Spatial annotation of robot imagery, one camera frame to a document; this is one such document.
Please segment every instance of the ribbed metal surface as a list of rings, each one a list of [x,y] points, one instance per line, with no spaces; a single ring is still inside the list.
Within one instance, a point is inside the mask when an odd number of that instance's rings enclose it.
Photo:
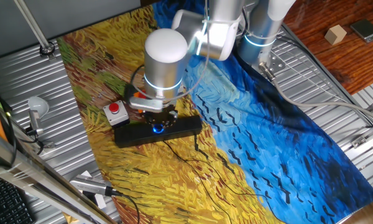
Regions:
[[[286,35],[284,30],[281,30],[280,35]],[[292,100],[299,103],[341,101],[335,97],[337,96],[350,102],[348,100],[350,96],[347,96],[339,85],[333,83],[328,74],[314,65],[311,58],[302,50],[277,40],[272,51],[300,73],[286,66],[284,70],[275,74],[281,89]],[[367,108],[373,103],[373,85],[354,95],[354,98],[363,108]],[[362,119],[362,116],[342,106],[301,109],[340,146],[373,186],[373,141],[357,149],[351,144],[368,130],[368,123]]]
[[[27,100],[31,96],[45,99],[50,109],[41,119],[44,133],[39,140],[52,141],[55,148],[45,149],[41,158],[67,180],[86,170],[101,178],[57,42],[52,42],[57,58],[53,61],[40,56],[39,46],[0,58],[0,95],[24,128],[30,124]],[[105,199],[108,204],[104,212],[119,219],[111,198]],[[66,222],[61,211],[41,199],[30,197],[29,202],[37,223]]]

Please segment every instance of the red button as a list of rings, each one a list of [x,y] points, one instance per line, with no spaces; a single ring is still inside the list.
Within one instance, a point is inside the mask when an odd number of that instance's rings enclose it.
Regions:
[[[112,103],[112,104],[110,104],[110,106],[109,106],[109,110],[110,110],[113,114],[115,114],[115,113],[119,112],[119,105],[118,105],[117,103]]]

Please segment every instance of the small wooden cube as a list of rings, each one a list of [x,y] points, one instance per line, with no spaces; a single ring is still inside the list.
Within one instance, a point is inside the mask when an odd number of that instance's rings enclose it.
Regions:
[[[347,32],[340,25],[336,25],[329,29],[328,33],[325,35],[325,39],[328,40],[331,45],[334,45],[340,43],[346,34]]]

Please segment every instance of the keyboard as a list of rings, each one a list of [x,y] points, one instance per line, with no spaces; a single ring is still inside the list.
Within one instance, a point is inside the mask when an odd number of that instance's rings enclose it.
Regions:
[[[0,224],[31,224],[34,219],[27,208],[23,192],[0,178]]]

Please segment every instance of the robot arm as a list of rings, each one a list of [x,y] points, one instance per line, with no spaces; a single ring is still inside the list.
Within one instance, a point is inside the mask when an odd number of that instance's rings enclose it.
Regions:
[[[270,48],[287,11],[295,0],[260,0],[250,13],[248,35],[238,47],[240,56],[253,67],[268,62]],[[179,10],[171,29],[151,33],[145,42],[145,90],[150,100],[131,98],[135,109],[161,113],[175,105],[184,71],[192,55],[226,60],[234,46],[244,0],[210,1],[209,20]]]

